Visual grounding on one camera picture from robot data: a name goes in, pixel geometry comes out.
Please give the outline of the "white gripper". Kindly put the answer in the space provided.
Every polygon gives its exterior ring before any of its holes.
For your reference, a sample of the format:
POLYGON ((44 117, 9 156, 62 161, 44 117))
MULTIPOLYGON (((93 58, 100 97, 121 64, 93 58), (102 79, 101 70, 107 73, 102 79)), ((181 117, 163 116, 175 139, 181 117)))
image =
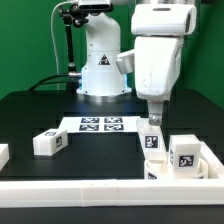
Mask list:
POLYGON ((137 37, 135 40, 135 88, 147 100, 149 124, 160 126, 163 102, 170 99, 181 66, 181 37, 137 37))

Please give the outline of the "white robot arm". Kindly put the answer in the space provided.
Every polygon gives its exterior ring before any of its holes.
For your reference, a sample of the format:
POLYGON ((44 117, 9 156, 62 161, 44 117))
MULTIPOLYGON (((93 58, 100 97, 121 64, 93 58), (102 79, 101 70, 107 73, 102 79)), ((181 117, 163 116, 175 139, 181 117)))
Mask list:
POLYGON ((142 1, 131 17, 134 48, 121 52, 119 24, 105 11, 127 0, 80 0, 87 14, 87 61, 80 92, 88 97, 117 97, 129 91, 124 75, 135 74, 136 94, 148 104, 149 123, 162 124, 163 103, 180 74, 184 37, 194 32, 197 9, 188 0, 142 1))

